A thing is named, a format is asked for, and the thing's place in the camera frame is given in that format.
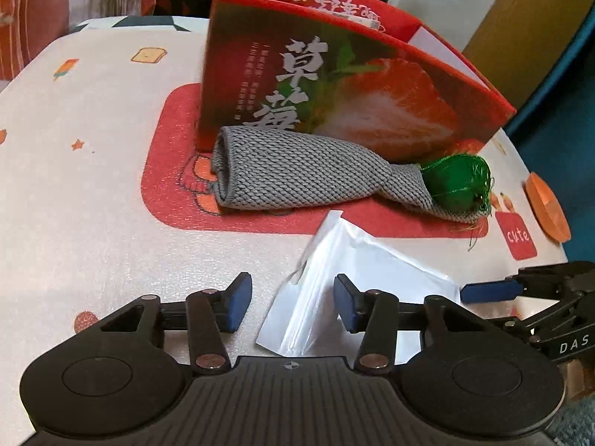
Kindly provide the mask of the clear white plastic bag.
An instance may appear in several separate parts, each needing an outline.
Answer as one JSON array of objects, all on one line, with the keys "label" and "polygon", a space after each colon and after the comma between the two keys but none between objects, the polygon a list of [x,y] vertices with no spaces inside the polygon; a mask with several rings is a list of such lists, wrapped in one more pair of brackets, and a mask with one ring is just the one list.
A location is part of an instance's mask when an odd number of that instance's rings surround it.
[{"label": "clear white plastic bag", "polygon": [[388,247],[332,210],[303,257],[280,286],[257,335],[263,348],[287,356],[356,358],[378,290],[401,303],[429,295],[460,302],[447,275]]}]

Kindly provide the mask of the green shiny wrapped ball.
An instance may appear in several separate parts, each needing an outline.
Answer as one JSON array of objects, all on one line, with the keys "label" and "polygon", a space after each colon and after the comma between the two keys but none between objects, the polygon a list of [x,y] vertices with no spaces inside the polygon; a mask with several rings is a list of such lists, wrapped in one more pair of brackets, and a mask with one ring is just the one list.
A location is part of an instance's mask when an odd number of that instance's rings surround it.
[{"label": "green shiny wrapped ball", "polygon": [[450,213],[490,213],[492,175],[480,156],[453,154],[422,164],[422,180],[432,200]]}]

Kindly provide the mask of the orange plastic dish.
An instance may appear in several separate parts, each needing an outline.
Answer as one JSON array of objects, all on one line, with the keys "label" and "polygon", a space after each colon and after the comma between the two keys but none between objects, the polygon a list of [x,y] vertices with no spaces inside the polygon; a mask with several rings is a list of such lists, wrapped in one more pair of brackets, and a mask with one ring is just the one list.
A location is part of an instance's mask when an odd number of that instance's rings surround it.
[{"label": "orange plastic dish", "polygon": [[530,172],[524,182],[524,190],[543,231],[560,244],[569,242],[572,235],[568,220],[547,182],[535,172]]}]

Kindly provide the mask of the cartoon print white tablecloth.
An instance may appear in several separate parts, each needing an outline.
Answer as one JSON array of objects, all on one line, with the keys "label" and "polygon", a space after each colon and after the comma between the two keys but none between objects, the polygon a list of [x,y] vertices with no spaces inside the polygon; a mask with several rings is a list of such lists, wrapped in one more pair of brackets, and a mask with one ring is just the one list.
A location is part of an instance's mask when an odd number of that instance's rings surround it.
[{"label": "cartoon print white tablecloth", "polygon": [[208,23],[92,21],[41,51],[1,92],[1,441],[33,429],[20,378],[95,317],[145,293],[177,301],[240,272],[253,298],[231,355],[256,338],[278,288],[303,265],[327,216],[453,282],[498,279],[522,261],[561,263],[523,191],[527,167],[503,133],[483,148],[499,205],[474,229],[379,198],[275,213],[221,213],[194,187],[208,163],[194,150]]}]

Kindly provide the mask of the red strawberry cardboard box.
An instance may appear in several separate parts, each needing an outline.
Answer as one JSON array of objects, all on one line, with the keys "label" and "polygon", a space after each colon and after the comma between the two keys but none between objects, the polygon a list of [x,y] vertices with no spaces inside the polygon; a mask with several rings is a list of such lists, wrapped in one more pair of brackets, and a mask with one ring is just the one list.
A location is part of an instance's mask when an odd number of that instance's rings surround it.
[{"label": "red strawberry cardboard box", "polygon": [[240,125],[360,144],[393,163],[477,152],[509,102],[421,20],[379,0],[372,19],[282,0],[213,0],[196,145]]}]

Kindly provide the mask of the wooden door frame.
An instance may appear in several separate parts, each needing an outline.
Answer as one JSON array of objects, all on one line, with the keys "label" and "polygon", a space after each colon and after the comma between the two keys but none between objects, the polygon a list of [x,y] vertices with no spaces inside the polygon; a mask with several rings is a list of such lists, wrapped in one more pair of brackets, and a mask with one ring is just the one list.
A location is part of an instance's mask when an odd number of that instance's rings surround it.
[{"label": "wooden door frame", "polygon": [[495,0],[463,54],[518,109],[537,89],[594,0]]}]

